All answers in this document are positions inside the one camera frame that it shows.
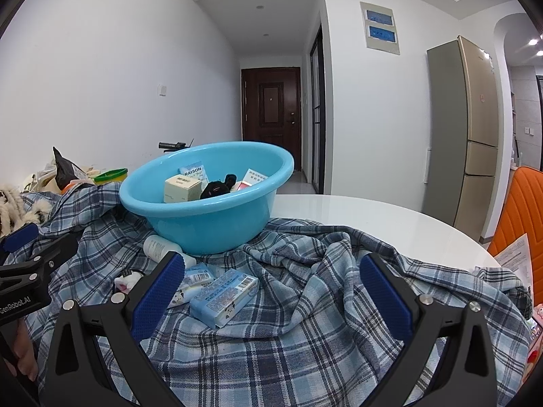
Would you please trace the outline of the person left hand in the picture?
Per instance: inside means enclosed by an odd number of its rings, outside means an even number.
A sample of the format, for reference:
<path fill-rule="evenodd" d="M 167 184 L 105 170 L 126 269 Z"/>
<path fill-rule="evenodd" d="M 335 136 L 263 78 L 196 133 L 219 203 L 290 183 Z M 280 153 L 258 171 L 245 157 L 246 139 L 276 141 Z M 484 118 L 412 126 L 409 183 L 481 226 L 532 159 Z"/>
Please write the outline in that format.
<path fill-rule="evenodd" d="M 34 356 L 33 344 L 24 320 L 18 321 L 17 334 L 13 342 L 13 352 L 18 358 L 18 364 L 15 367 L 12 364 L 7 364 L 12 375 L 14 377 L 17 376 L 17 371 L 19 371 L 31 381 L 35 381 L 39 369 Z"/>

